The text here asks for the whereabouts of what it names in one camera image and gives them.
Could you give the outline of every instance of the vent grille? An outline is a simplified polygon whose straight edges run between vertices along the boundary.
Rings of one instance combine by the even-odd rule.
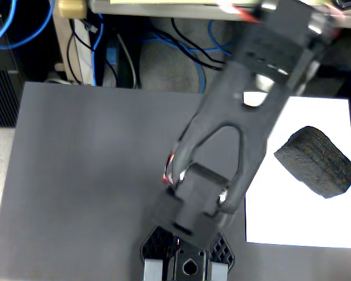
[[[9,75],[0,69],[0,127],[15,127],[19,102],[13,89]]]

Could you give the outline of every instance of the black cable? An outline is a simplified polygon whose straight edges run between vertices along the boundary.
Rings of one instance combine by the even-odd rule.
[[[69,52],[70,52],[70,46],[71,46],[71,41],[72,41],[73,37],[74,37],[74,35],[73,35],[73,33],[72,33],[71,36],[70,36],[70,38],[69,38],[68,47],[67,47],[67,49],[66,49],[66,58],[67,58],[67,60],[68,60],[68,65],[69,65],[69,69],[70,69],[71,75],[73,75],[75,81],[76,81],[79,85],[81,85],[82,82],[81,82],[80,80],[78,80],[77,76],[75,76],[75,73],[74,73],[73,69],[71,68],[71,63],[70,63],[70,54],[69,54]]]
[[[180,31],[179,29],[177,28],[176,26],[176,22],[174,21],[174,18],[171,18],[171,25],[174,29],[174,31],[179,35],[179,37],[181,37],[183,40],[185,40],[187,43],[193,45],[196,49],[198,49],[199,51],[202,52],[202,54],[207,57],[208,60],[214,62],[214,63],[222,63],[222,64],[225,64],[224,61],[222,60],[215,60],[213,59],[205,50],[203,50],[202,48],[200,48],[197,44],[195,44],[193,41],[191,41],[189,38],[187,38],[186,36],[184,36]]]
[[[213,69],[213,70],[218,70],[218,71],[222,71],[221,67],[218,66],[212,66],[208,63],[205,63],[199,59],[197,59],[196,57],[193,57],[191,54],[189,54],[189,52],[187,52],[185,50],[185,48],[182,47],[182,45],[180,44],[180,42],[178,42],[177,39],[175,39],[172,35],[166,33],[165,31],[162,31],[160,29],[157,29],[155,27],[151,27],[153,32],[156,32],[158,34],[161,34],[162,36],[164,36],[165,38],[170,39],[175,45],[177,45],[177,47],[179,48],[179,50],[181,50],[182,53],[184,53],[189,59],[193,60],[194,62],[200,64],[201,66],[205,66],[207,68]]]
[[[87,45],[86,43],[84,43],[84,42],[82,41],[82,39],[80,39],[79,36],[76,34],[75,28],[74,28],[74,25],[73,25],[73,20],[72,20],[72,19],[69,19],[69,25],[70,25],[70,28],[71,28],[71,32],[73,33],[73,35],[75,36],[75,38],[77,38],[78,41],[81,42],[81,44],[82,44],[83,46],[85,46],[86,48],[90,49],[92,52],[95,52],[96,54],[98,54],[98,53],[96,52],[96,50],[94,50],[92,47],[90,47],[89,45]],[[109,61],[108,61],[105,57],[103,57],[103,56],[98,56],[98,58],[100,58],[101,60],[103,60],[103,61],[109,66],[109,68],[112,70],[113,75],[115,76],[115,79],[116,79],[116,84],[118,85],[118,76],[117,76],[116,71],[113,69],[112,65],[109,63]]]

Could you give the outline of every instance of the blue cable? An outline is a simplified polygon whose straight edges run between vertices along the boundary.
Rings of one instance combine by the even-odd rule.
[[[28,43],[29,41],[33,40],[36,36],[39,35],[39,33],[41,33],[43,31],[44,28],[46,28],[46,26],[49,23],[49,20],[52,17],[52,12],[53,12],[53,8],[54,8],[54,4],[56,3],[56,0],[52,0],[50,9],[48,11],[48,15],[47,18],[45,19],[45,21],[43,22],[42,26],[39,27],[39,29],[37,31],[35,31],[32,35],[30,35],[29,37],[23,39],[20,42],[14,43],[14,44],[9,44],[7,46],[1,46],[0,45],[0,50],[10,50],[10,49],[14,49],[17,48],[19,46],[22,46],[26,43]],[[9,26],[11,25],[15,12],[16,12],[16,4],[17,4],[17,0],[12,0],[12,5],[11,5],[11,11],[9,12],[9,16],[8,19],[6,20],[3,28],[0,31],[0,38],[5,34],[5,32],[8,30]]]
[[[217,47],[217,49],[219,49],[220,51],[224,52],[225,54],[227,54],[228,56],[231,56],[232,53],[229,51],[226,51],[223,46],[221,46],[216,39],[213,37],[212,34],[212,24],[213,24],[214,20],[210,20],[209,24],[208,24],[208,34],[209,34],[209,38],[211,39],[211,41],[213,42],[213,44]]]
[[[172,42],[170,42],[170,40],[164,39],[164,38],[160,37],[159,35],[157,35],[156,33],[154,33],[154,35],[155,35],[155,37],[156,37],[155,40],[161,41],[161,42],[165,43],[166,45],[169,45],[169,46],[171,46],[171,47],[174,47],[174,48],[178,49],[178,47],[177,47],[175,44],[173,44]],[[189,54],[195,56],[195,54],[191,51],[191,49],[189,49],[185,44],[183,44],[183,43],[180,42],[180,45],[181,45]],[[196,66],[196,68],[197,68],[197,70],[198,70],[198,72],[199,72],[199,77],[200,77],[200,93],[203,94],[203,93],[204,93],[204,88],[205,88],[204,73],[203,73],[203,70],[202,70],[200,64],[198,64],[198,63],[196,63],[196,62],[194,62],[194,63],[195,63],[195,66]]]
[[[104,32],[104,24],[101,23],[101,24],[100,24],[100,33],[99,33],[99,36],[98,36],[98,38],[96,39],[96,42],[95,42],[94,47],[93,47],[93,49],[94,49],[95,51],[92,52],[92,56],[91,56],[91,58],[92,58],[91,67],[92,67],[92,76],[93,76],[93,79],[94,79],[94,86],[96,86],[95,52],[96,52],[97,47],[98,47],[98,45],[99,45],[99,43],[100,43],[101,37],[103,36],[103,32]]]
[[[152,42],[152,41],[159,41],[158,38],[146,38],[146,39],[142,39],[141,42]],[[232,42],[229,42],[223,46],[221,46],[221,48],[227,48],[232,44]],[[188,48],[190,51],[194,52],[194,53],[200,53],[199,49],[193,49],[193,48]],[[219,48],[208,48],[208,49],[203,49],[206,52],[215,52],[215,51],[220,51]]]

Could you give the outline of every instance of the beige cylinder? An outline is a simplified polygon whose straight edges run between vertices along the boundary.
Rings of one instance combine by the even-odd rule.
[[[87,0],[58,0],[60,16],[67,19],[85,19]]]

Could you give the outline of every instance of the white cable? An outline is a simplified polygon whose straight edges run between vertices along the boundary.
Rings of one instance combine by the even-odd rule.
[[[54,82],[54,83],[59,83],[59,84],[64,84],[64,85],[72,85],[70,82],[62,80],[62,79],[58,79],[58,78],[48,78],[46,81],[44,81],[45,83],[48,82]]]
[[[129,51],[126,48],[125,43],[123,42],[123,40],[121,38],[121,35],[117,34],[117,38],[119,40],[119,43],[121,44],[121,47],[123,48],[123,51],[125,52],[126,57],[128,58],[128,61],[129,61],[129,64],[130,64],[130,68],[131,68],[131,71],[133,73],[133,89],[135,89],[137,87],[137,81],[136,81],[136,74],[135,74],[135,68],[134,68],[133,61],[132,61],[132,59],[130,57]]]

